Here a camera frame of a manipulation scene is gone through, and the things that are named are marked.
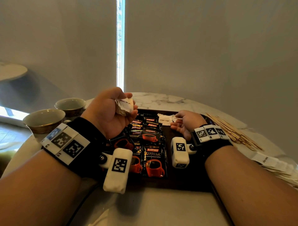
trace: left hand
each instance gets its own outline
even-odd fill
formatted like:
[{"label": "left hand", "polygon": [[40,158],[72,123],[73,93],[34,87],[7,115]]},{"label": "left hand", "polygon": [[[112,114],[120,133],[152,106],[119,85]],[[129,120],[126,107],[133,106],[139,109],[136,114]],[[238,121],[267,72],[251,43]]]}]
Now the left hand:
[{"label": "left hand", "polygon": [[134,110],[130,115],[124,117],[116,113],[115,99],[131,97],[132,93],[123,93],[119,87],[105,90],[94,98],[81,117],[95,125],[106,139],[111,139],[121,133],[138,114],[135,101]]}]

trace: forearm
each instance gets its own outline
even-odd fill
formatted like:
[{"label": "forearm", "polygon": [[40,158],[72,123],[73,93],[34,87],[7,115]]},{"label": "forearm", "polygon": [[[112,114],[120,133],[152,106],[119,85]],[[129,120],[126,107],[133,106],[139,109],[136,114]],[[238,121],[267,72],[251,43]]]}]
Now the forearm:
[{"label": "forearm", "polygon": [[60,225],[81,178],[45,151],[0,180],[1,225]]},{"label": "forearm", "polygon": [[236,148],[215,151],[205,167],[235,225],[297,225],[298,192]]}]

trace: dark wooden tray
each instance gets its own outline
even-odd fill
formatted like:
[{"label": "dark wooden tray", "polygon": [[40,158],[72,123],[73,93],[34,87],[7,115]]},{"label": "dark wooden tray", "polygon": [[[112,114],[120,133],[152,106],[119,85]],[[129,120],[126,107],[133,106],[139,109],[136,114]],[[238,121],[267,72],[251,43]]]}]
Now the dark wooden tray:
[{"label": "dark wooden tray", "polygon": [[[173,115],[177,112],[139,109],[139,113]],[[172,166],[171,141],[173,137],[182,137],[182,134],[171,130],[170,126],[163,126],[166,136],[167,151],[167,178],[144,178],[137,174],[129,174],[127,187],[168,188],[188,191],[212,192],[212,187],[204,168],[204,162],[199,154],[190,155],[190,163],[185,169],[176,169]]]}]

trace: crumpled paper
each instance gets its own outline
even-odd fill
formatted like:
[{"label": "crumpled paper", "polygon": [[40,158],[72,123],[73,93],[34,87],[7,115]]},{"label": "crumpled paper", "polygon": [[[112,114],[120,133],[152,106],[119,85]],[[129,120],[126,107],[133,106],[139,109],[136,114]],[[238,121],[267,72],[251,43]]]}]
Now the crumpled paper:
[{"label": "crumpled paper", "polygon": [[127,116],[134,110],[134,101],[132,98],[126,98],[122,100],[115,100],[116,102],[116,113]]}]

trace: red coffee cup illustration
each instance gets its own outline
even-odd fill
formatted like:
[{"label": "red coffee cup illustration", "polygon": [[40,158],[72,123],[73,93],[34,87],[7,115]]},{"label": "red coffee cup illustration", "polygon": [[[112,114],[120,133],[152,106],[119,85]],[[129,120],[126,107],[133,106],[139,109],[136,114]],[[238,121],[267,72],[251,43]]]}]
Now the red coffee cup illustration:
[{"label": "red coffee cup illustration", "polygon": [[116,141],[116,143],[114,144],[114,148],[124,148],[124,149],[128,149],[128,150],[132,150],[134,148],[134,145],[131,144],[127,139],[120,139],[118,141]]},{"label": "red coffee cup illustration", "polygon": [[146,170],[149,177],[163,177],[164,169],[162,163],[157,159],[151,159],[146,162]]},{"label": "red coffee cup illustration", "polygon": [[129,172],[139,174],[142,171],[140,158],[137,156],[132,156],[131,165],[129,167]]},{"label": "red coffee cup illustration", "polygon": [[143,136],[144,140],[148,140],[148,141],[153,142],[153,143],[158,141],[156,136],[153,135],[153,134],[145,133],[142,136]]}]

